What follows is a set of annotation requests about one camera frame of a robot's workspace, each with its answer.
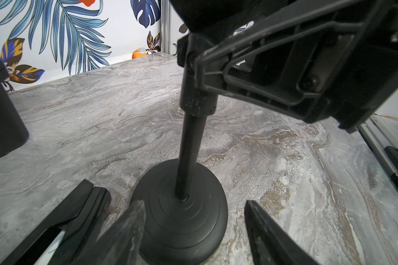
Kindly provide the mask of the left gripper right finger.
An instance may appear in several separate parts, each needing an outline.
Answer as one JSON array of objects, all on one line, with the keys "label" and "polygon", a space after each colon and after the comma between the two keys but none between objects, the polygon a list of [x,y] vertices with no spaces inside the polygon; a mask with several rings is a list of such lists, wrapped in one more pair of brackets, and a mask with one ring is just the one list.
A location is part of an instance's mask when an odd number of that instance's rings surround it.
[{"label": "left gripper right finger", "polygon": [[317,264],[256,201],[246,202],[244,217],[255,265]]}]

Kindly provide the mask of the black round stand base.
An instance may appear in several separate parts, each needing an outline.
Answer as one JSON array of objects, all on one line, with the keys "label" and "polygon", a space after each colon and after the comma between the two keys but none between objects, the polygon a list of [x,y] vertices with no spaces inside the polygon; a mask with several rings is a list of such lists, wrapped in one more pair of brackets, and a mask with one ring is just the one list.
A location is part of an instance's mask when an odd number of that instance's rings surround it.
[{"label": "black round stand base", "polygon": [[183,202],[175,195],[177,167],[177,159],[152,167],[130,200],[144,202],[140,255],[151,265],[200,265],[215,253],[226,231],[228,205],[217,177],[196,164]]}]

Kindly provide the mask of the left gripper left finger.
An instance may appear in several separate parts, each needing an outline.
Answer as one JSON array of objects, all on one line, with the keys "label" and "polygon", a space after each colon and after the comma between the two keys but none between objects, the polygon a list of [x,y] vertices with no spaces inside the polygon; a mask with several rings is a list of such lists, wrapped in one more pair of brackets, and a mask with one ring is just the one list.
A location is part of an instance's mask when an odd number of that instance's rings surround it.
[{"label": "left gripper left finger", "polygon": [[145,221],[145,203],[142,200],[135,201],[73,264],[135,265],[139,257]]}]

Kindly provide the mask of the black stand pole with clip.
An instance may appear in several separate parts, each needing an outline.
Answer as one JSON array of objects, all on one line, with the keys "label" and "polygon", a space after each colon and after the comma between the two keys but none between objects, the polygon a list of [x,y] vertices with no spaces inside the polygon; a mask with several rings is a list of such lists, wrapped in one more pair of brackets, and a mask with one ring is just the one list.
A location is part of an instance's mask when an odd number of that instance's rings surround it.
[{"label": "black stand pole with clip", "polygon": [[195,60],[212,43],[204,36],[190,33],[178,41],[178,63],[184,66],[180,93],[180,107],[184,123],[179,153],[175,194],[181,201],[189,197],[193,173],[200,150],[206,119],[215,113],[218,95],[195,86]]}]

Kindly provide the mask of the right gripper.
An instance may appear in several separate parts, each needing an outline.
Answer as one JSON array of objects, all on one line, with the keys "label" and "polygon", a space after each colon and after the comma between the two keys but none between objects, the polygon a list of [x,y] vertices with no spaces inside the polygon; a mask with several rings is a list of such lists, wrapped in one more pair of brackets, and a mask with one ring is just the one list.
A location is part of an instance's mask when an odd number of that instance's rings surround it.
[{"label": "right gripper", "polygon": [[354,130],[398,89],[398,1],[384,11],[384,1],[296,1],[203,51],[194,85]]}]

